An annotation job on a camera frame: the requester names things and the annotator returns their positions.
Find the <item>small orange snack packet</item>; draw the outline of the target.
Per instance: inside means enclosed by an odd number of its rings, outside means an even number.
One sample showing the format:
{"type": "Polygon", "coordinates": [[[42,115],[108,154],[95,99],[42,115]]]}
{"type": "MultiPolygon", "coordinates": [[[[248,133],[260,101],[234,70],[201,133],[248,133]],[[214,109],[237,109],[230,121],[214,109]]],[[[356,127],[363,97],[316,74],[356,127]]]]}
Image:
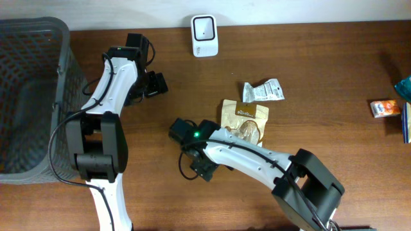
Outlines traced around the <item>small orange snack packet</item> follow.
{"type": "Polygon", "coordinates": [[[374,118],[397,116],[401,113],[396,100],[373,101],[370,106],[374,118]]]}

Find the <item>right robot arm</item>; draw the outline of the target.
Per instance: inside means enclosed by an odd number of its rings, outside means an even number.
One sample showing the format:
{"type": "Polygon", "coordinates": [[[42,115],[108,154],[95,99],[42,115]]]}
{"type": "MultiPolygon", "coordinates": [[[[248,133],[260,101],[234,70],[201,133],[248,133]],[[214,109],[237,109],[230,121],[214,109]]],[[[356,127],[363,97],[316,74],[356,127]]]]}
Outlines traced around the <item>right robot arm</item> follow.
{"type": "Polygon", "coordinates": [[[178,118],[168,135],[191,159],[197,177],[208,182],[219,166],[238,170],[267,186],[300,230],[340,230],[333,216],[345,189],[312,152],[268,150],[209,120],[195,124],[178,118]]]}

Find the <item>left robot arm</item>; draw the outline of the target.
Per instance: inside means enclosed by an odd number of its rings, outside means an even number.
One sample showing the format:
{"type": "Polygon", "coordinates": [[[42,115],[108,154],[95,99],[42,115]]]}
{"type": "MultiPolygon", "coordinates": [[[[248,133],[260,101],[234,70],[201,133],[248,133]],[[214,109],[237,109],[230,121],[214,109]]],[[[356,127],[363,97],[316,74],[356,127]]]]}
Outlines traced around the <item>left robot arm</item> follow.
{"type": "Polygon", "coordinates": [[[103,54],[104,71],[89,100],[64,122],[69,159],[90,189],[100,230],[133,230],[123,192],[128,146],[120,121],[124,107],[141,102],[168,87],[162,73],[148,71],[153,44],[130,33],[124,46],[103,54]]]}

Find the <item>beige PanTree snack pouch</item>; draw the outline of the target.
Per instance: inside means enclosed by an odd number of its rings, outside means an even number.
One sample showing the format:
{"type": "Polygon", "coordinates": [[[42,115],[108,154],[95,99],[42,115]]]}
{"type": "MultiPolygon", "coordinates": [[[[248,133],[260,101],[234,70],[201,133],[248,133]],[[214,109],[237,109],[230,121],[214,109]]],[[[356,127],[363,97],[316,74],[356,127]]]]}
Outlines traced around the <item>beige PanTree snack pouch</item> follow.
{"type": "Polygon", "coordinates": [[[268,115],[268,107],[225,99],[220,124],[238,138],[262,146],[268,115]]]}

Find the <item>silver foil snack packet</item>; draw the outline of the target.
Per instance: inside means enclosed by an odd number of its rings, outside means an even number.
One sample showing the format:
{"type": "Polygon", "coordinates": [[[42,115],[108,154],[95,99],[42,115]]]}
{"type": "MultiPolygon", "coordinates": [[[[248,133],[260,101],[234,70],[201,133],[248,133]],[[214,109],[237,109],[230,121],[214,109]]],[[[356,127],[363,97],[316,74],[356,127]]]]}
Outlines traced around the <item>silver foil snack packet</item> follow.
{"type": "Polygon", "coordinates": [[[249,82],[244,83],[242,102],[279,101],[284,100],[283,90],[276,78],[267,80],[262,85],[253,87],[249,82]]]}

